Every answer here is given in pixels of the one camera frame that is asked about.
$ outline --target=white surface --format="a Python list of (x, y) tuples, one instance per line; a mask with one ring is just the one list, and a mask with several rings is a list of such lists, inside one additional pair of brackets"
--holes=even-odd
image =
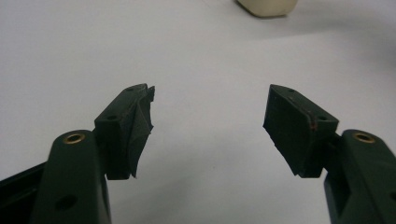
[(0, 179), (146, 82), (155, 127), (138, 179), (108, 182), (114, 223), (330, 223), (323, 178), (294, 177), (262, 128), (268, 87), (395, 152), (395, 8), (304, 0), (258, 20), (233, 0), (1, 1)]

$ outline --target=white object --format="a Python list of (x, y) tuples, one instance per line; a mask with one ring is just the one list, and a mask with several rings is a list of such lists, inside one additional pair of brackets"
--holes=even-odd
[(257, 17), (285, 16), (294, 10), (297, 0), (238, 0), (247, 11)]

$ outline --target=brass insert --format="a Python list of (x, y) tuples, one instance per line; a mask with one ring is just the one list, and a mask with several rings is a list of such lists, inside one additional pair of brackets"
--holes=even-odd
[(84, 138), (85, 135), (83, 133), (72, 133), (64, 138), (64, 143), (72, 145), (81, 142)]
[(375, 139), (366, 133), (354, 133), (353, 136), (363, 143), (374, 143)]

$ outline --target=small hole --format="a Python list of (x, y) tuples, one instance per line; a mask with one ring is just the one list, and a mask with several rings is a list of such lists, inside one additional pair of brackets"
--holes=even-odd
[(393, 191), (393, 192), (390, 194), (390, 198), (391, 198), (393, 201), (396, 202), (396, 191)]
[(115, 116), (115, 115), (112, 115), (112, 116), (108, 116), (107, 117), (107, 119), (116, 119), (117, 118), (117, 116)]
[(82, 133), (72, 133), (68, 135), (66, 138), (64, 138), (64, 143), (65, 144), (75, 144), (79, 143), (82, 140), (84, 140), (85, 135)]
[(78, 198), (74, 195), (67, 195), (58, 200), (55, 204), (55, 209), (58, 211), (66, 211), (72, 208), (77, 203)]
[(324, 116), (319, 116), (318, 119), (320, 119), (320, 120), (327, 120), (327, 118), (324, 117)]
[(353, 136), (363, 143), (374, 143), (375, 142), (375, 139), (372, 136), (365, 134), (365, 133), (355, 133)]

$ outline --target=white table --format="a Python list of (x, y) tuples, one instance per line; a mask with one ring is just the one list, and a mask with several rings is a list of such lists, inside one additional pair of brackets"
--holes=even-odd
[(284, 85), (396, 152), (396, 3), (306, 0), (256, 19), (233, 0), (2, 1), (0, 179), (47, 159), (128, 86), (156, 86), (138, 179), (113, 223), (330, 223), (262, 128)]

